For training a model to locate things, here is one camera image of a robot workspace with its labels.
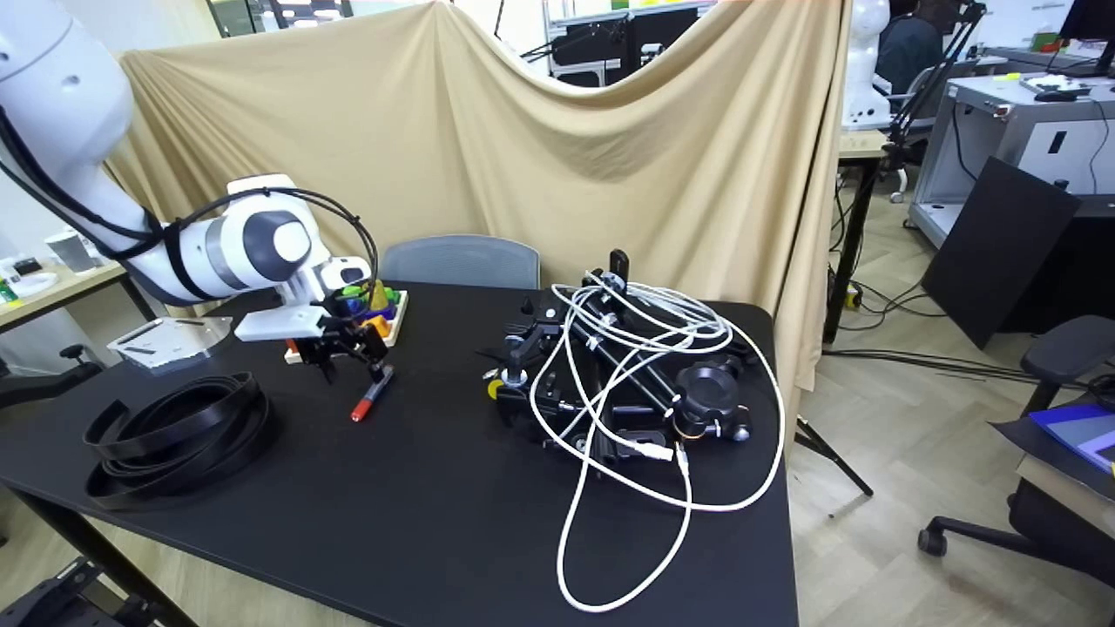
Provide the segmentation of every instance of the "table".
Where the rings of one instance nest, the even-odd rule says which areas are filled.
[[[338,380],[278,361],[278,344],[218,347],[174,380],[122,361],[56,401],[53,422],[0,432],[0,482],[78,545],[122,590],[191,623],[78,511],[277,582],[289,592],[385,623],[599,623],[564,605],[554,548],[575,465],[509,432],[486,397],[486,347],[531,294],[415,288],[398,378],[366,426],[345,414],[366,386],[355,361]],[[775,320],[722,307],[771,354]],[[158,397],[201,372],[251,372],[282,414],[278,441],[244,473],[196,503],[148,511],[95,511],[85,498],[91,407],[120,389]],[[771,393],[751,389],[752,441],[695,448],[702,498],[760,483],[777,426]],[[609,599],[643,580],[675,534],[681,511],[623,489],[593,483],[571,537],[571,584]],[[800,623],[789,483],[739,515],[699,515],[675,565],[609,623]]]
[[[825,333],[823,333],[825,344],[834,344],[834,339],[840,331],[840,314],[843,314],[852,275],[858,270],[858,252],[863,241],[863,224],[867,224],[867,209],[870,209],[870,194],[874,194],[879,165],[886,159],[886,135],[882,134],[840,134],[838,154],[840,154],[840,169],[862,171],[862,181],[858,181],[858,194],[848,209],[848,235],[843,235],[838,275],[830,281],[830,309],[825,309]]]
[[[32,294],[28,299],[21,299],[18,307],[0,307],[0,331],[11,331],[18,323],[28,323],[48,309],[59,309],[88,294],[99,294],[105,287],[122,287],[131,294],[131,299],[138,304],[138,309],[154,320],[150,304],[142,299],[142,294],[134,287],[131,272],[122,264],[102,264],[102,270],[88,270],[88,272],[56,272],[56,281],[43,294]]]

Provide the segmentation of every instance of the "monitor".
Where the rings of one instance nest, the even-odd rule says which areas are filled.
[[[1059,37],[1097,37],[1107,42],[1096,75],[1107,78],[1111,75],[1111,53],[1115,53],[1115,0],[1075,0]]]

